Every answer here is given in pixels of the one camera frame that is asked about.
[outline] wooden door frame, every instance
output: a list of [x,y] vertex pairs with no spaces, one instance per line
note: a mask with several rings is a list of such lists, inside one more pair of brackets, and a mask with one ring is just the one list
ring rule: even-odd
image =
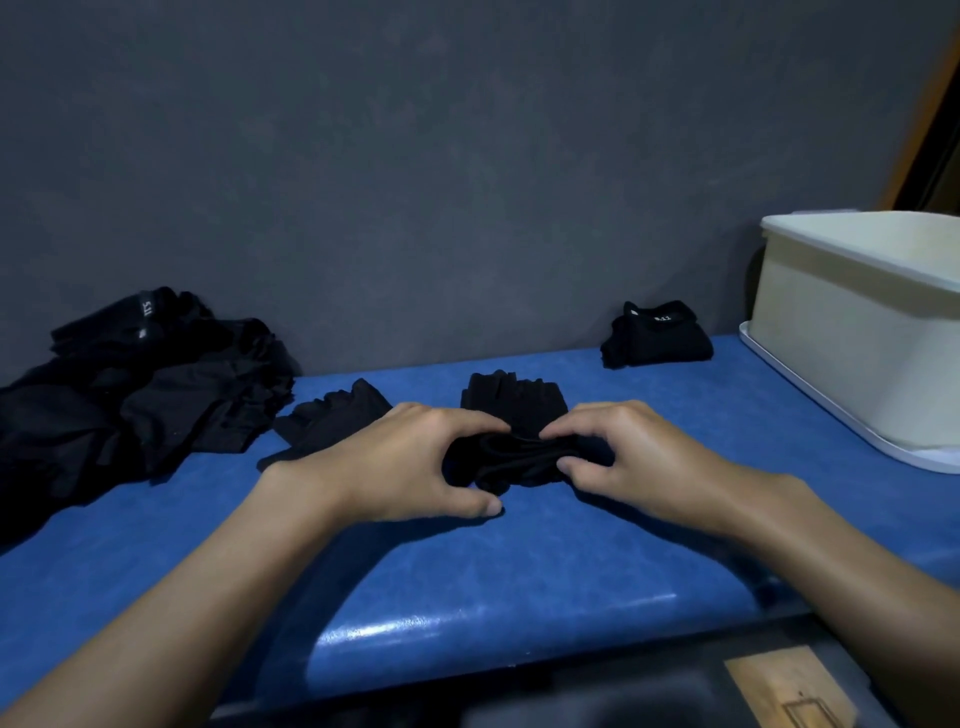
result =
[[924,145],[926,135],[947,94],[950,82],[957,73],[960,73],[960,28],[954,32],[947,52],[924,87],[910,134],[894,166],[893,174],[877,206],[878,209],[894,209],[907,175],[910,174],[910,168]]

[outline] left hand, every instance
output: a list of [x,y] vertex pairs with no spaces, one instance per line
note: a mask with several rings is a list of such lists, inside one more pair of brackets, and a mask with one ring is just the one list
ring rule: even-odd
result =
[[269,489],[317,528],[331,513],[343,524],[489,518],[503,508],[499,498],[447,485],[441,464],[458,437],[509,431],[484,412],[404,402],[331,448],[274,463],[257,487]]

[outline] hand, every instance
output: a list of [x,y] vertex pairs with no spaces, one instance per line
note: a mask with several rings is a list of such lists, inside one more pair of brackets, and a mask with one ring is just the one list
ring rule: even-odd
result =
[[708,533],[732,535],[738,520],[777,486],[806,487],[788,475],[732,463],[636,400],[580,404],[540,437],[572,434],[602,437],[616,455],[610,468],[561,458],[557,467],[577,488]]
[[509,431],[509,425],[484,412],[405,402],[331,448],[274,463],[261,480],[305,517],[333,512],[344,524],[491,517],[502,509],[500,500],[475,488],[447,485],[441,464],[458,437]]

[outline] blue padded table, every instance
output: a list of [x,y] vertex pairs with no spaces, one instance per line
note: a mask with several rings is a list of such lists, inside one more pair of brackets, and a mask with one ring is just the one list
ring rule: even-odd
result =
[[[804,478],[855,526],[960,586],[960,476],[882,455],[735,337],[715,345],[710,362],[618,372],[589,350],[363,376],[394,403],[456,406],[471,373],[495,369],[556,381],[570,406],[646,400],[733,460]],[[357,376],[302,378],[297,400]],[[244,455],[192,455],[167,482],[61,512],[0,555],[0,708],[197,546],[250,490],[257,459],[282,447],[270,432]],[[515,486],[503,501],[505,516],[489,522],[342,534],[276,610],[224,700],[288,706],[803,608],[727,546],[582,502],[563,483]]]

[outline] black cloth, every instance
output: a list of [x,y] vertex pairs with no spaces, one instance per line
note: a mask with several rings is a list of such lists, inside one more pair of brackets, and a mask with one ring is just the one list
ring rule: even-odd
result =
[[128,296],[51,335],[56,358],[0,389],[0,543],[190,452],[242,452],[291,399],[270,330],[192,293]]
[[623,315],[613,319],[611,326],[611,337],[600,347],[607,369],[713,358],[710,337],[681,301],[656,308],[640,308],[627,301]]
[[322,400],[298,404],[286,417],[274,420],[274,431],[290,448],[265,457],[256,464],[263,473],[277,460],[299,460],[336,445],[354,432],[379,420],[390,403],[365,379],[357,379],[349,392],[329,392]]
[[454,441],[446,454],[444,476],[451,485],[476,483],[503,495],[512,485],[536,486],[564,479],[557,460],[582,456],[575,436],[541,440],[540,431],[567,412],[556,383],[517,379],[498,370],[474,374],[460,406],[487,412],[506,422],[510,434],[485,433]]

